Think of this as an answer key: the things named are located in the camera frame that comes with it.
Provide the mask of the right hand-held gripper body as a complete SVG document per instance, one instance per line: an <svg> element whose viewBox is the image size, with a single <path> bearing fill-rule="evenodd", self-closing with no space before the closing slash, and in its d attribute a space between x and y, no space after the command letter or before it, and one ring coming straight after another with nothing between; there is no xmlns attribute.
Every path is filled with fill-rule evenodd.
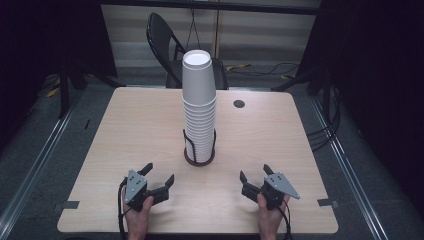
<svg viewBox="0 0 424 240"><path fill-rule="evenodd" d="M268 210L281 206L285 196L295 199L300 198L299 193L281 172L265 176L261 187L254 186L249 182L242 183L242 195L248 199L257 202L259 193L266 198Z"/></svg>

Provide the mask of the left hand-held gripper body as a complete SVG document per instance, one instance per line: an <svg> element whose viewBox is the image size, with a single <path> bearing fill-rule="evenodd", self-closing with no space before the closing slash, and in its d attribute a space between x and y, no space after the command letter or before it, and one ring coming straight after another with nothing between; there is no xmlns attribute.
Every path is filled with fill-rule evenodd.
<svg viewBox="0 0 424 240"><path fill-rule="evenodd" d="M136 211L141 211L143 202L149 197L154 198L153 204L164 202L169 199L169 189L165 185L154 190L148 189L148 180L146 176L130 170L127 178L126 192L124 196L125 203Z"/></svg>

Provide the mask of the black wire cup holder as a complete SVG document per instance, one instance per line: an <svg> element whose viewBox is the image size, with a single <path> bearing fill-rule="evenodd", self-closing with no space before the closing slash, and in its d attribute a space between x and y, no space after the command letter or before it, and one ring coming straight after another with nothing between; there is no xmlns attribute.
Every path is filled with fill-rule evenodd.
<svg viewBox="0 0 424 240"><path fill-rule="evenodd" d="M183 137L184 137L184 158L187 163L189 163L192 166L196 167L203 167L209 165L215 158L215 145L216 145L216 138L217 134L216 132L213 132L213 142L212 147L210 149L210 154L208 155L207 159L203 159L202 161L199 160L199 154L196 152L196 144L188 137L186 134L186 131L183 131Z"/></svg>

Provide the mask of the stack of white cups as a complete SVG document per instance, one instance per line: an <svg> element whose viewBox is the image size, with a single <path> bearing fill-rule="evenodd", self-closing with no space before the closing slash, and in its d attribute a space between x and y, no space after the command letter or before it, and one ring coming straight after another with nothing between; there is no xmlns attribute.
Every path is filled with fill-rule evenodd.
<svg viewBox="0 0 424 240"><path fill-rule="evenodd" d="M185 128L188 137L196 144L199 160L207 159L215 130L216 99L205 105L192 105L183 99Z"/></svg>

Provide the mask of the person's left hand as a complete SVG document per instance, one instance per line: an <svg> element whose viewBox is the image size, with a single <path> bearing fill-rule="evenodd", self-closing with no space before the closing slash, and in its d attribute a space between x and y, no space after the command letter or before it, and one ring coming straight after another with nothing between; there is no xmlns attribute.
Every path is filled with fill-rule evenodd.
<svg viewBox="0 0 424 240"><path fill-rule="evenodd" d="M123 205L128 234L146 234L149 226L149 212L153 206L154 198L149 196L144 202L141 211L131 209L127 204Z"/></svg>

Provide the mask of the person's right hand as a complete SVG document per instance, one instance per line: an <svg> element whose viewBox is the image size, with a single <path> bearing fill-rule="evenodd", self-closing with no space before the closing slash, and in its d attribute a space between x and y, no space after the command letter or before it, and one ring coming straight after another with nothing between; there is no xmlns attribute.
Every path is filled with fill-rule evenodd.
<svg viewBox="0 0 424 240"><path fill-rule="evenodd" d="M258 228L259 234L277 234L283 215L278 209L268 210L266 198L259 193L258 204Z"/></svg>

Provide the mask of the black metal stand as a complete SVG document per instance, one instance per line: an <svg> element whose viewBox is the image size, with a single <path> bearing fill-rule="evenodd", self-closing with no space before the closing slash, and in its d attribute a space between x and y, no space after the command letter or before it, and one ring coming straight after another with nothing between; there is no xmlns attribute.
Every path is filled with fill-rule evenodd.
<svg viewBox="0 0 424 240"><path fill-rule="evenodd" d="M273 92L284 92L295 84L308 82L307 93L310 96L316 96L320 90L323 90L323 113L326 118L330 114L330 91L331 81L330 72L327 68L322 66L314 66L304 73L297 74L295 77L290 78L286 83L273 87Z"/></svg>
<svg viewBox="0 0 424 240"><path fill-rule="evenodd" d="M68 82L71 82L76 90L84 90L87 87L87 81L84 77L85 74L93 75L95 78L106 83L112 88L122 87L122 84L112 80L100 70L90 66L82 60L68 59L67 61L64 61L60 66L59 72L61 99L61 109L59 114L60 119L63 119L70 109Z"/></svg>

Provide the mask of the black folding chair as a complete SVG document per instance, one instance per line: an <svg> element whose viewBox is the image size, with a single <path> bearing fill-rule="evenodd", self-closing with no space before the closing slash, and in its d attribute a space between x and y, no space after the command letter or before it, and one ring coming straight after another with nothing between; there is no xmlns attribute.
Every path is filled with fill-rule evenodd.
<svg viewBox="0 0 424 240"><path fill-rule="evenodd" d="M166 71L166 87L181 89L183 56L187 50L158 13L149 15L146 37L154 56Z"/></svg>

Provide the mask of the dark curtain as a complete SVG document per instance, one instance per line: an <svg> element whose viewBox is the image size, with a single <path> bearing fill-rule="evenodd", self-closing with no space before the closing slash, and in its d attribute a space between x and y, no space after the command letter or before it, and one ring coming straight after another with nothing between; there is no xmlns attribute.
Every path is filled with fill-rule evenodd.
<svg viewBox="0 0 424 240"><path fill-rule="evenodd" d="M0 0L0 149L50 74L117 74L101 5L91 0Z"/></svg>
<svg viewBox="0 0 424 240"><path fill-rule="evenodd" d="M321 0L299 70L314 66L424 218L424 0Z"/></svg>

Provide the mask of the metal floor rail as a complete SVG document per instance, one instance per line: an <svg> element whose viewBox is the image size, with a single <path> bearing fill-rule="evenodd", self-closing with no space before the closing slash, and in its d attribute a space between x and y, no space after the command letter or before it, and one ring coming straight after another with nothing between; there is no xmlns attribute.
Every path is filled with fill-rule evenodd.
<svg viewBox="0 0 424 240"><path fill-rule="evenodd" d="M71 97L64 115L60 99L42 98L0 156L0 240L7 239L60 142L79 101Z"/></svg>
<svg viewBox="0 0 424 240"><path fill-rule="evenodd" d="M349 158L336 135L334 128L330 126L324 117L322 104L316 97L312 97L311 102L319 122L324 128L324 132L327 140L330 143L331 149L340 165L340 168L347 180L355 201L358 204L358 207L368 225L374 240L389 240L380 218L372 206L367 194L365 193L363 186L360 183L356 172L353 169Z"/></svg>

